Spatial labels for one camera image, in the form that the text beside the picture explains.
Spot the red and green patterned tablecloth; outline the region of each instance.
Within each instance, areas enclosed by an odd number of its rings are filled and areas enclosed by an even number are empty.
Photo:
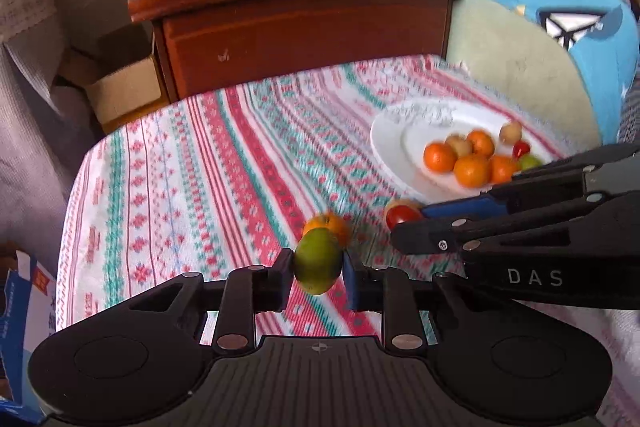
[[[382,220],[387,201],[401,195],[373,158],[371,123],[388,104],[426,95],[491,107],[522,120],[552,153],[568,151],[436,57],[345,64],[184,100],[121,128],[86,156],[63,232],[58,329],[185,271],[212,280],[269,266],[281,247],[295,248],[307,219],[328,208],[350,220],[350,248],[365,264],[400,266],[415,279],[460,272],[444,255],[399,257]],[[203,343],[214,322],[212,313]],[[341,280],[319,297],[294,284],[283,314],[257,315],[258,335],[379,331],[378,315],[348,311]],[[620,417],[625,407],[608,400]]]

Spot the blue box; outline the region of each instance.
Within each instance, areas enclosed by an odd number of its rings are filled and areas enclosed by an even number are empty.
[[[44,414],[27,378],[31,353],[56,331],[56,280],[19,250],[0,257],[4,314],[0,317],[0,411],[30,423]]]

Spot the cherry tomato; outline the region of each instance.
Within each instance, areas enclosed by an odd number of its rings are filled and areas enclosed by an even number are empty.
[[[513,146],[513,157],[519,160],[531,152],[531,146],[524,140],[518,140]]]
[[[415,210],[420,210],[418,203],[416,203],[414,200],[409,200],[406,198],[401,198],[399,200],[389,200],[389,202],[385,206],[385,214],[383,216],[383,219],[386,220],[386,213],[394,206],[398,206],[399,204],[404,204],[404,206],[410,206],[411,208],[415,208]]]
[[[418,221],[419,219],[422,219],[420,211],[405,204],[397,204],[386,212],[386,225],[389,230],[393,230],[400,223]]]

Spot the mandarin orange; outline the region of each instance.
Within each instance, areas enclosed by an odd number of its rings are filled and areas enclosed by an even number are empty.
[[[338,238],[340,246],[345,248],[351,240],[351,227],[344,219],[329,211],[309,219],[302,231],[303,237],[313,229],[329,229]]]
[[[433,142],[424,148],[422,159],[426,167],[438,174],[451,172],[458,156],[453,148],[443,142]]]
[[[481,154],[470,154],[460,158],[453,167],[453,174],[460,185],[466,188],[479,188],[491,179],[489,160]]]
[[[518,163],[510,156],[495,155],[489,160],[492,183],[508,183],[520,170]]]
[[[466,136],[466,139],[471,142],[471,145],[474,147],[474,153],[476,154],[481,154],[485,158],[491,158],[495,152],[494,140],[482,129],[474,129]]]

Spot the wooden drawer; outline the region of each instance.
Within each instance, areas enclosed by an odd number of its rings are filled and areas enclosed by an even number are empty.
[[[355,60],[446,55],[453,0],[132,0],[172,100]]]

